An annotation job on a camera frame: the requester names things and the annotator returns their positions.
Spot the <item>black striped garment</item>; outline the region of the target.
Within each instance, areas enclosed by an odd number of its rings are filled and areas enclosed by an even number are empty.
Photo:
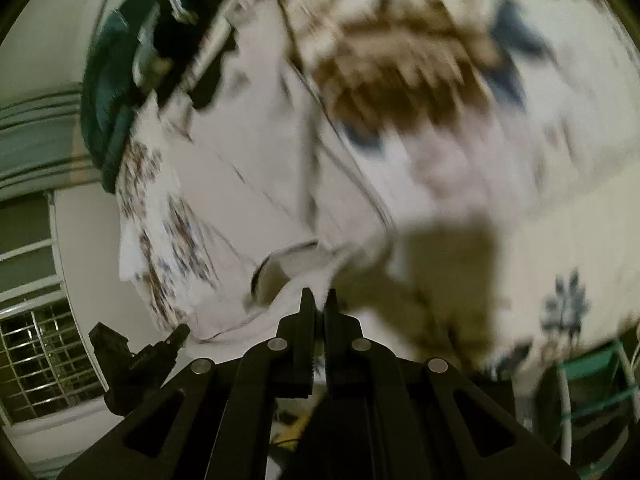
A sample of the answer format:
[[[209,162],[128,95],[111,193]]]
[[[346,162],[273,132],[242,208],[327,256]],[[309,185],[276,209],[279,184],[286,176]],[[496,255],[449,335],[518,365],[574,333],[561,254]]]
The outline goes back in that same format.
[[[157,0],[141,26],[132,76],[163,105],[180,84],[224,0]]]

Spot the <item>floral bed sheet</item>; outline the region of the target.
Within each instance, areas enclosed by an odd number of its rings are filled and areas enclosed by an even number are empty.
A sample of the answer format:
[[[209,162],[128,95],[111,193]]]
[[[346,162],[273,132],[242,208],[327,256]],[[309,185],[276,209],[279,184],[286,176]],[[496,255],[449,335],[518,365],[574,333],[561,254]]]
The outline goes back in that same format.
[[[605,0],[277,3],[292,62],[393,223],[388,254],[318,302],[336,292],[398,356],[496,377],[638,324],[639,50]],[[189,352],[240,356],[298,299]]]

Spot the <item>grey-green striped curtain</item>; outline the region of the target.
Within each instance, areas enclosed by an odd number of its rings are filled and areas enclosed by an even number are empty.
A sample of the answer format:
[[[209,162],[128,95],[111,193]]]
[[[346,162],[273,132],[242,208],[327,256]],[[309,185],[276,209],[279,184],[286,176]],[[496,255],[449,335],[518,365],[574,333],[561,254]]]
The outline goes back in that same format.
[[[101,180],[82,140],[80,103],[76,82],[1,104],[2,200]]]

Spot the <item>dark green folded blanket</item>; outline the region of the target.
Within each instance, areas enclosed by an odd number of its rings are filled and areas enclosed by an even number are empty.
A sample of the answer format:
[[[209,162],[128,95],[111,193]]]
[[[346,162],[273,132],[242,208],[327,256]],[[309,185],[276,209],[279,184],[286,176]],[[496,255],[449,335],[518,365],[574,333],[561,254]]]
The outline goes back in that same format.
[[[107,193],[115,192],[130,129],[145,101],[132,72],[139,32],[162,1],[124,0],[89,50],[81,91],[81,134]]]

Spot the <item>white printed shirt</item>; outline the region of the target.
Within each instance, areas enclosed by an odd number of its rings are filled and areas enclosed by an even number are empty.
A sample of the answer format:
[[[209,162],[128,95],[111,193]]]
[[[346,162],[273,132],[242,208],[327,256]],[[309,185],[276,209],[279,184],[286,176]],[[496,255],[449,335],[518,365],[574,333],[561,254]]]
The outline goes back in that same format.
[[[163,332],[250,338],[390,250],[392,220],[290,50],[277,0],[228,0],[174,94],[137,114],[120,276]]]

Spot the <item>window with metal grille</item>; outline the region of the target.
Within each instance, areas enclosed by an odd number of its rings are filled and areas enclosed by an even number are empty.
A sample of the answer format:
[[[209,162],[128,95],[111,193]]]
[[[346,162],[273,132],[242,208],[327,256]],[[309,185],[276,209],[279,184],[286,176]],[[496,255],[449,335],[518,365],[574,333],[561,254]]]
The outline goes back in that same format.
[[[1,423],[104,393],[68,301],[50,193],[1,204]]]

